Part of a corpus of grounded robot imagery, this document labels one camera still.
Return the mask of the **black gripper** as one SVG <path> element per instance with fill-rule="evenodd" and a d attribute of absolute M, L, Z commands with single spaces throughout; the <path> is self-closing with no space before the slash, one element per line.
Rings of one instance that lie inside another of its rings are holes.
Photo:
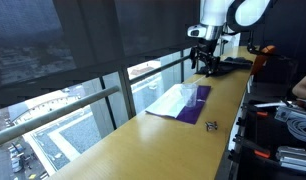
<path fill-rule="evenodd" d="M 191 48 L 189 57 L 191 59 L 191 68 L 194 69 L 198 61 L 202 61 L 205 64 L 203 73 L 206 76 L 214 75 L 218 72 L 218 65 L 220 58 L 214 56 L 213 53 L 216 49 L 216 40 L 198 39 L 198 44 Z"/>

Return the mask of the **person forearm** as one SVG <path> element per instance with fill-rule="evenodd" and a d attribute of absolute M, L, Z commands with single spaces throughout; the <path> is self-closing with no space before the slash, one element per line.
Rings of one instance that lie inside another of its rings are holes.
<path fill-rule="evenodd" d="M 292 93 L 298 98 L 306 99 L 306 76 L 293 87 Z"/>

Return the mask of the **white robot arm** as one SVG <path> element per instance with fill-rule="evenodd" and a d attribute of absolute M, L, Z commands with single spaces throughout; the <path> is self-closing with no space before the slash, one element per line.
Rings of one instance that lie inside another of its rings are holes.
<path fill-rule="evenodd" d="M 270 4 L 271 0 L 204 0 L 200 22 L 187 29 L 189 37 L 198 39 L 190 51 L 192 69 L 202 61 L 203 74 L 221 74 L 220 58 L 213 55 L 218 40 L 240 32 L 252 33 Z"/>

